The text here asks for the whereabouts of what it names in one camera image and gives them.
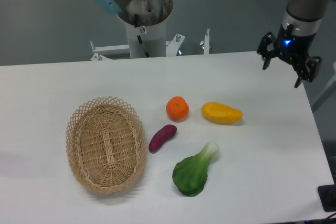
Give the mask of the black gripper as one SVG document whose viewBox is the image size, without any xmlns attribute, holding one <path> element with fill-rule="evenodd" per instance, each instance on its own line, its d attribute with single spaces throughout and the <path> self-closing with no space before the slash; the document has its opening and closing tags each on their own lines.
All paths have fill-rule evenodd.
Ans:
<svg viewBox="0 0 336 224">
<path fill-rule="evenodd" d="M 281 26 L 277 38 L 272 32 L 266 33 L 257 48 L 257 53 L 261 55 L 264 64 L 262 69 L 266 70 L 273 58 L 293 65 L 293 69 L 297 74 L 297 80 L 294 88 L 300 86 L 304 81 L 312 82 L 319 73 L 322 58 L 318 56 L 310 57 L 309 48 L 315 34 L 309 36 L 287 35 L 287 31 Z M 268 46 L 273 44 L 274 51 L 268 50 Z"/>
</svg>

